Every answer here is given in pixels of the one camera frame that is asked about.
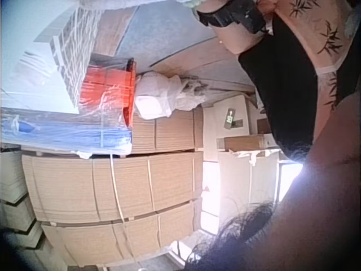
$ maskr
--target packing strap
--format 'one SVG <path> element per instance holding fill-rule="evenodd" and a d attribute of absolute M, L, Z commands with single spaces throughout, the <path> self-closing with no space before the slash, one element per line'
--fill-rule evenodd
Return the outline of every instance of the packing strap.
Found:
<path fill-rule="evenodd" d="M 122 209 L 120 207 L 120 201 L 119 201 L 119 197 L 118 197 L 118 190 L 117 190 L 117 184 L 116 184 L 116 181 L 115 181 L 115 171 L 114 171 L 114 161 L 113 161 L 113 155 L 110 154 L 110 162 L 111 162 L 111 172 L 112 172 L 112 183 L 113 183 L 113 189 L 114 189 L 114 194 L 115 194 L 115 200 L 117 202 L 117 207 L 118 207 L 118 211 L 119 211 L 119 215 L 120 215 L 120 218 L 123 222 L 123 235 L 124 235 L 124 238 L 125 238 L 125 243 L 128 247 L 128 250 L 130 252 L 130 255 L 131 257 L 134 259 L 135 261 L 135 258 L 134 258 L 134 254 L 133 254 L 133 249 L 131 247 L 131 243 L 129 242 L 129 238 L 128 238 L 128 234 L 127 234 L 127 230 L 126 230 L 126 223 L 125 223 L 125 219 L 124 219 L 124 215 L 123 215 L 123 212 L 122 212 Z"/>

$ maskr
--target person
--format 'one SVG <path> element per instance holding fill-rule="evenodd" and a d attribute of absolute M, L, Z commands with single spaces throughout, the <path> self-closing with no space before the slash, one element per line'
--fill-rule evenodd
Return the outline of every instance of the person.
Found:
<path fill-rule="evenodd" d="M 198 9 L 212 12 L 210 7 L 223 4 L 208 0 Z M 301 148 L 303 169 L 282 202 L 264 203 L 233 218 L 211 243 L 193 249 L 191 255 L 196 256 L 187 259 L 184 271 L 359 270 L 361 266 L 360 89 L 354 78 L 360 75 L 360 58 L 352 59 L 359 56 L 359 37 L 355 36 L 336 72 L 336 102 L 315 137 L 320 105 L 315 68 L 281 18 L 275 15 L 272 24 L 274 35 L 253 36 L 252 45 L 241 35 L 236 37 L 239 47 L 237 42 L 224 42 L 231 36 L 230 28 L 216 33 L 231 50 L 242 51 L 239 62 L 260 93 L 276 140 L 291 157 Z M 241 25 L 231 28 L 244 31 Z"/>
<path fill-rule="evenodd" d="M 336 107 L 278 206 L 234 218 L 193 252 L 184 271 L 359 270 L 360 92 Z"/>
<path fill-rule="evenodd" d="M 207 0 L 196 8 L 209 14 L 227 2 Z M 293 2 L 259 0 L 271 26 L 266 33 L 251 34 L 236 23 L 212 28 L 256 86 L 276 143 L 291 160 L 303 161 L 334 108 L 356 89 L 360 35 L 357 26 L 350 37 L 341 31 L 350 8 L 346 0 L 296 0 L 309 3 L 296 10 L 302 13 L 294 12 Z"/>

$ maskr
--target black garment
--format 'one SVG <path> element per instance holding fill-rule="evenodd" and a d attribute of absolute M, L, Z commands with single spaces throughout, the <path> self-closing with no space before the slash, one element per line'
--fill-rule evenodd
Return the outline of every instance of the black garment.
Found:
<path fill-rule="evenodd" d="M 273 31 L 238 60 L 257 87 L 275 141 L 287 157 L 302 161 L 313 142 L 318 77 L 305 49 L 277 15 Z M 355 91 L 360 75 L 358 34 L 337 71 L 336 104 Z"/>

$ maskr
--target cardboard box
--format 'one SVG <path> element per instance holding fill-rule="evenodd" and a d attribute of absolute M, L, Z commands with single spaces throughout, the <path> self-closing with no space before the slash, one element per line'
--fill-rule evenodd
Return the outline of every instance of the cardboard box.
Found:
<path fill-rule="evenodd" d="M 0 199 L 15 204 L 27 193 L 21 151 L 2 152 L 0 162 Z"/>
<path fill-rule="evenodd" d="M 0 206 L 1 226 L 3 227 L 27 231 L 35 220 L 34 210 L 28 196 L 16 205 L 2 202 Z"/>
<path fill-rule="evenodd" d="M 143 120 L 133 117 L 132 154 L 203 148 L 203 109 L 175 110 L 170 117 Z"/>
<path fill-rule="evenodd" d="M 202 162 L 202 152 L 114 158 L 113 181 L 109 158 L 23 155 L 37 220 L 71 224 L 145 215 L 200 198 Z"/>
<path fill-rule="evenodd" d="M 198 230 L 201 200 L 134 221 L 89 226 L 42 225 L 49 242 L 68 265 L 111 264 L 155 253 Z"/>

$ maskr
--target floor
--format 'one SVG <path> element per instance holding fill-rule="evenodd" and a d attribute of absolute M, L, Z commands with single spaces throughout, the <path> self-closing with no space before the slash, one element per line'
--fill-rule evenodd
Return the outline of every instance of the floor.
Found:
<path fill-rule="evenodd" d="M 176 1 L 152 3 L 136 10 L 117 56 L 134 58 L 137 71 L 143 73 L 150 71 L 153 63 L 214 36 L 211 28 L 197 21 L 190 8 Z M 252 84 L 236 58 L 203 66 L 188 75 Z"/>

